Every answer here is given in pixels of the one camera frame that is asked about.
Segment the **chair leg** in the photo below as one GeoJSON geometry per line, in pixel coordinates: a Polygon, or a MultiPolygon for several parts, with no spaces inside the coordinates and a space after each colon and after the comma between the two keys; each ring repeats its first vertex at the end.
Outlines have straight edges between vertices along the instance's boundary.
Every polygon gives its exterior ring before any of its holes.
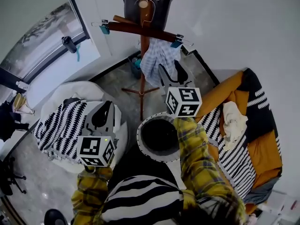
{"type": "Polygon", "coordinates": [[[25,177],[25,176],[20,177],[20,176],[17,176],[17,175],[15,175],[15,174],[14,174],[14,178],[26,180],[26,177],[25,177]]]}
{"type": "Polygon", "coordinates": [[[13,180],[13,184],[15,184],[15,185],[18,187],[18,189],[20,190],[21,193],[23,193],[23,194],[26,194],[26,193],[27,193],[26,190],[22,190],[22,189],[20,188],[19,184],[17,183],[17,181],[16,181],[15,179],[13,180]]]}

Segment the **beige cloth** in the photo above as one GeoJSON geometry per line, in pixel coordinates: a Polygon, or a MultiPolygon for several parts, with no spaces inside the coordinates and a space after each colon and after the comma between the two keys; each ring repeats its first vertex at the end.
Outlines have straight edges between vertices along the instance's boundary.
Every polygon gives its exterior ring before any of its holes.
{"type": "Polygon", "coordinates": [[[236,146],[239,138],[245,132],[248,118],[240,113],[236,103],[232,101],[223,104],[223,115],[223,128],[226,133],[224,150],[228,151],[236,146]]]}
{"type": "Polygon", "coordinates": [[[255,225],[257,223],[257,217],[256,215],[253,213],[249,216],[246,225],[255,225]]]}

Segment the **blue clip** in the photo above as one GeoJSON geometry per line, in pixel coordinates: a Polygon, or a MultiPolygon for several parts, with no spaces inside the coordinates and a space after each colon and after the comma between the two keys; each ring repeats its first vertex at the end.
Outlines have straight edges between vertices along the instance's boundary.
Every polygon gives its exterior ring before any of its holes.
{"type": "Polygon", "coordinates": [[[180,42],[180,41],[175,41],[175,42],[173,42],[173,43],[171,44],[171,47],[173,47],[173,48],[178,48],[181,44],[182,44],[182,42],[180,42]]]}
{"type": "Polygon", "coordinates": [[[99,28],[101,29],[101,31],[104,33],[104,34],[110,34],[110,31],[109,31],[109,28],[106,27],[106,26],[99,26],[99,28]]]}
{"type": "Polygon", "coordinates": [[[77,54],[77,62],[80,61],[80,53],[79,53],[80,44],[77,46],[76,54],[77,54]]]}
{"type": "Polygon", "coordinates": [[[101,29],[101,31],[104,34],[110,34],[109,28],[108,28],[108,20],[102,20],[102,25],[99,26],[99,28],[101,29]]]}
{"type": "Polygon", "coordinates": [[[176,40],[175,40],[175,42],[173,42],[173,43],[171,44],[171,47],[173,47],[173,48],[179,47],[179,46],[183,43],[183,42],[182,42],[182,39],[183,39],[183,36],[180,35],[180,34],[177,34],[176,40]]]}

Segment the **gray floor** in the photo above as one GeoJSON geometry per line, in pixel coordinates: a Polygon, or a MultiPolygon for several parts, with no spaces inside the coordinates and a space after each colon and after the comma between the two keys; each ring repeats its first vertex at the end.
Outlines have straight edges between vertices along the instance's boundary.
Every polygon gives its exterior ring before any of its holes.
{"type": "MultiPolygon", "coordinates": [[[[200,88],[201,95],[213,88],[212,80],[193,55],[184,57],[181,62],[185,62],[195,75],[195,83],[200,88]]],[[[127,115],[130,139],[133,143],[136,130],[141,123],[139,97],[137,94],[122,92],[121,88],[139,90],[140,83],[131,74],[129,64],[113,70],[96,83],[116,98],[118,106],[127,115]]],[[[146,83],[146,88],[149,89],[151,86],[146,83]]],[[[145,96],[144,119],[166,110],[161,95],[162,92],[157,90],[145,96]]],[[[44,214],[50,208],[59,209],[70,221],[73,216],[70,198],[76,189],[77,175],[68,173],[48,161],[46,154],[38,150],[32,134],[25,137],[12,156],[16,158],[16,173],[27,177],[26,181],[19,181],[20,186],[27,190],[27,194],[21,194],[16,186],[12,186],[14,194],[9,197],[24,221],[29,225],[42,224],[44,214]]]]}

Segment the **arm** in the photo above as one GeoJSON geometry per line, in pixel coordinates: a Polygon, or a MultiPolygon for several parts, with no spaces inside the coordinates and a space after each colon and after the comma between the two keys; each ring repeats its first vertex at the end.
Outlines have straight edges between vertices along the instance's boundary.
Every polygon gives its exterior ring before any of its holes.
{"type": "Polygon", "coordinates": [[[78,175],[78,189],[72,196],[73,225],[92,225],[95,217],[100,219],[108,195],[107,181],[112,174],[111,168],[98,168],[95,173],[83,171],[78,175]]]}
{"type": "Polygon", "coordinates": [[[220,176],[208,152],[208,138],[202,125],[192,118],[176,118],[174,126],[180,145],[181,178],[196,200],[218,197],[229,204],[238,201],[238,214],[243,217],[244,204],[220,176]]]}

